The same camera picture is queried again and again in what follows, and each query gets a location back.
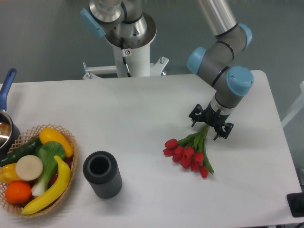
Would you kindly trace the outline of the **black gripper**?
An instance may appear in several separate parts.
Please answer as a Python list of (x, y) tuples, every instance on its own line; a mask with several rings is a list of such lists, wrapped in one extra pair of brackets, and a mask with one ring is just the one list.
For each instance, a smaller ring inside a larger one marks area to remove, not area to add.
[(194, 127), (196, 122), (205, 122), (212, 126), (216, 132), (216, 135), (213, 138), (215, 141), (219, 137), (226, 139), (231, 133), (234, 124), (226, 122), (230, 114), (230, 111), (227, 112), (224, 107), (218, 106), (217, 102), (214, 103), (210, 101), (205, 110), (200, 104), (197, 104), (189, 114), (189, 118), (192, 121), (191, 127)]

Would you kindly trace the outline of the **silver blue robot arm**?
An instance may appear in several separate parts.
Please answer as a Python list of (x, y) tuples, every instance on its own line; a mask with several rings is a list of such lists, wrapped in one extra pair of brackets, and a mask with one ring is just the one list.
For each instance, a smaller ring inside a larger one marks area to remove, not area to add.
[[(229, 67), (229, 63), (248, 47), (252, 32), (236, 21), (225, 0), (201, 0), (199, 5), (216, 42), (207, 49), (196, 48), (187, 68), (216, 92), (206, 108), (197, 105), (189, 117), (193, 123), (213, 127), (217, 137), (227, 138), (233, 129), (227, 118), (254, 83), (249, 69)], [(95, 36), (105, 37), (112, 45), (119, 77), (153, 74), (156, 67), (150, 62), (150, 44), (157, 29), (140, 0), (92, 0), (80, 16)]]

